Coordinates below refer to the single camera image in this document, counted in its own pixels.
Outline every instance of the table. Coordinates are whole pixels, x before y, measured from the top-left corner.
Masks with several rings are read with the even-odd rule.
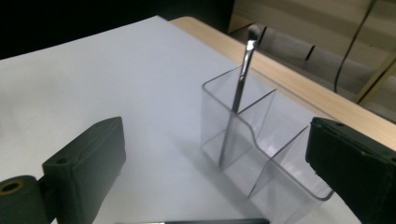
[[[155,17],[0,61],[0,179],[39,178],[41,164],[88,127],[122,116],[127,162],[94,223],[260,217],[200,151],[201,84],[236,67],[242,53],[240,44],[194,19]],[[336,110],[341,121],[352,109],[359,112],[257,56],[253,66],[270,78],[283,77],[292,91],[305,89],[307,100],[317,93],[313,104],[326,109],[328,102],[318,100],[324,97],[344,106]],[[293,87],[295,80],[307,86]],[[363,130],[376,120],[394,129],[363,116]],[[347,124],[358,118],[350,119]],[[337,196],[299,223],[319,222],[359,223]]]

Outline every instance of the wire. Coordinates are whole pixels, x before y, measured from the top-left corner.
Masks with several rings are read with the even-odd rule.
[[[367,18],[369,17],[375,3],[377,0],[372,0],[370,2],[370,6],[368,7],[366,14],[363,17],[363,20],[361,20],[361,24],[359,24],[358,29],[356,30],[355,34],[352,37],[352,40],[350,41],[349,47],[346,50],[346,54],[344,55],[343,60],[340,63],[340,66],[338,67],[337,73],[335,75],[334,83],[333,83],[333,90],[334,92],[337,92],[337,86],[338,86],[338,79],[341,75],[341,71],[343,70],[344,63],[347,60],[347,57],[349,56],[349,52],[352,50],[353,45],[355,44],[356,39],[358,38],[359,33],[361,32],[361,27],[363,27],[363,24],[366,22]]]

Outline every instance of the white tabletop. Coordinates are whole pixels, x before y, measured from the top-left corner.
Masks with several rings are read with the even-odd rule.
[[[0,61],[0,180],[122,116],[127,162],[94,223],[261,217],[200,150],[201,85],[236,67],[155,17]],[[359,223],[337,195],[299,223]]]

